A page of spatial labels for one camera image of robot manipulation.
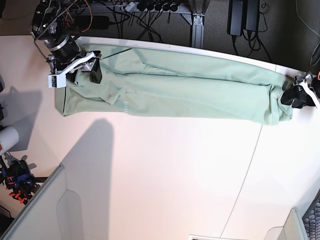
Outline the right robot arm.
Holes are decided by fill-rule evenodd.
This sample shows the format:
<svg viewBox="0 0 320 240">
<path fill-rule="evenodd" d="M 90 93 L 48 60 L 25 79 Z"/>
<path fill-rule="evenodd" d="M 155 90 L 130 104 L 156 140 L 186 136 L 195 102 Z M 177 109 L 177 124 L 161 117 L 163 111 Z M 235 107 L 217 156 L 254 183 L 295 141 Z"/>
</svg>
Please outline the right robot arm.
<svg viewBox="0 0 320 240">
<path fill-rule="evenodd" d="M 89 0 L 42 0 L 36 7 L 30 32 L 34 45 L 42 41 L 50 51 L 44 56 L 50 67 L 50 88 L 66 87 L 67 81 L 75 81 L 77 72 L 87 73 L 90 82 L 100 84 L 101 51 L 86 51 L 76 42 L 93 22 Z"/>
</svg>

